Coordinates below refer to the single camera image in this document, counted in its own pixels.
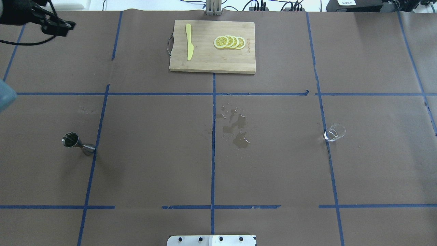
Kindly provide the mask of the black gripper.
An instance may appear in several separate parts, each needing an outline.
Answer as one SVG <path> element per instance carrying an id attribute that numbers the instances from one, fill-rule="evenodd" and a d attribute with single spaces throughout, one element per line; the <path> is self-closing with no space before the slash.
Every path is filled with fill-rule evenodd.
<path id="1" fill-rule="evenodd" d="M 74 21 L 59 17 L 52 3 L 50 11 L 33 0 L 1 0 L 0 23 L 4 25 L 24 25 L 29 22 L 41 26 L 44 34 L 66 37 L 75 28 Z"/>

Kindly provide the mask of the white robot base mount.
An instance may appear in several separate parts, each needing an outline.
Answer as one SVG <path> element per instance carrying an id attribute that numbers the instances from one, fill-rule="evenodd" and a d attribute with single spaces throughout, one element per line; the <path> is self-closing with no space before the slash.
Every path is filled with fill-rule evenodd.
<path id="1" fill-rule="evenodd" d="M 174 235 L 167 246 L 256 246 L 255 235 Z"/>

